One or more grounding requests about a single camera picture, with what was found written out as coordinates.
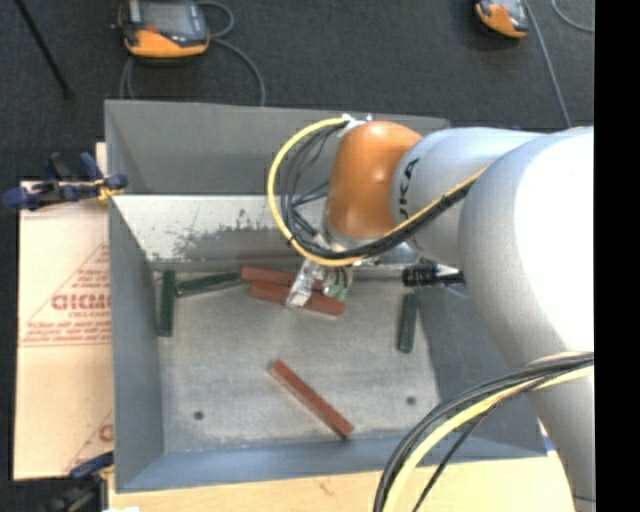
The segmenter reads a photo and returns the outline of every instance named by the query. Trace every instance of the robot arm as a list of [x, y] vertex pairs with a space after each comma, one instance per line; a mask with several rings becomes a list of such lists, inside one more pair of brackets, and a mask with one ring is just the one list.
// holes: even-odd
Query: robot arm
[[[462, 128], [422, 138], [393, 123], [360, 125], [338, 148], [323, 237], [336, 251], [370, 244], [473, 180], [464, 199], [412, 232], [409, 246], [464, 272], [509, 365], [593, 351], [593, 138], [593, 128]], [[595, 510], [593, 377], [530, 400], [576, 509]]]

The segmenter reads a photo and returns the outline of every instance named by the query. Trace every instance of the cardboard sheet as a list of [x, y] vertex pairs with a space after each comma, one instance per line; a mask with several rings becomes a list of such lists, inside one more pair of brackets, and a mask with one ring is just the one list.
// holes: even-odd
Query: cardboard sheet
[[107, 206], [20, 217], [14, 479], [113, 449]]

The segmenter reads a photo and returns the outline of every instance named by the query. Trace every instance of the blue clamp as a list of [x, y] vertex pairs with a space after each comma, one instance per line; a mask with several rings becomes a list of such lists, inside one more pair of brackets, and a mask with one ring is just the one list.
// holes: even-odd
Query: blue clamp
[[2, 194], [2, 202], [8, 208], [16, 210], [37, 210], [54, 204], [77, 202], [82, 199], [97, 197], [106, 199], [120, 193], [129, 181], [124, 174], [112, 174], [105, 177], [95, 159], [87, 152], [80, 155], [80, 162], [85, 171], [82, 182], [63, 183], [63, 175], [69, 175], [66, 165], [60, 160], [60, 154], [49, 157], [45, 166], [45, 179], [27, 190], [16, 187]]
[[113, 466], [113, 464], [113, 451], [106, 452], [73, 468], [69, 472], [69, 478], [71, 480], [82, 480], [83, 478], [87, 478], [108, 466]]

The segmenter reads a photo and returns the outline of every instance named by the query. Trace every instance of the brown wooden stick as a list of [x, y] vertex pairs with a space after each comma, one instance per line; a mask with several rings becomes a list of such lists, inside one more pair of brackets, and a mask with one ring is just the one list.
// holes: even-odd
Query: brown wooden stick
[[[271, 300], [284, 304], [289, 295], [289, 287], [265, 281], [252, 281], [249, 294], [257, 299]], [[303, 307], [329, 315], [341, 315], [344, 312], [344, 302], [338, 302], [336, 299], [316, 292], [311, 294], [311, 297]]]
[[306, 405], [342, 439], [347, 439], [351, 432], [353, 432], [353, 425], [282, 361], [276, 359], [269, 368], [269, 374]]
[[[246, 281], [264, 281], [291, 287], [296, 280], [296, 275], [293, 272], [284, 272], [282, 270], [244, 266], [240, 269], [240, 278]], [[322, 281], [314, 281], [313, 289], [321, 291]]]

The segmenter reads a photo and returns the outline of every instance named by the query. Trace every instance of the clamp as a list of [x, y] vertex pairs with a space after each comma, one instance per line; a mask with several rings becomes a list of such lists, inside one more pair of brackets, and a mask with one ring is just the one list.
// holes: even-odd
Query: clamp
[[110, 451], [73, 468], [68, 479], [75, 485], [41, 504], [37, 512], [102, 512], [109, 500], [106, 473], [113, 464]]
[[105, 177], [95, 159], [87, 152], [80, 155], [84, 169], [82, 182], [64, 182], [62, 176], [69, 175], [67, 166], [59, 153], [53, 153], [45, 166], [45, 179], [27, 189], [16, 187], [2, 194], [2, 202], [16, 210], [34, 211], [45, 206], [77, 202], [83, 199], [97, 198], [106, 201], [114, 194], [122, 193], [128, 185], [124, 174], [112, 174]]

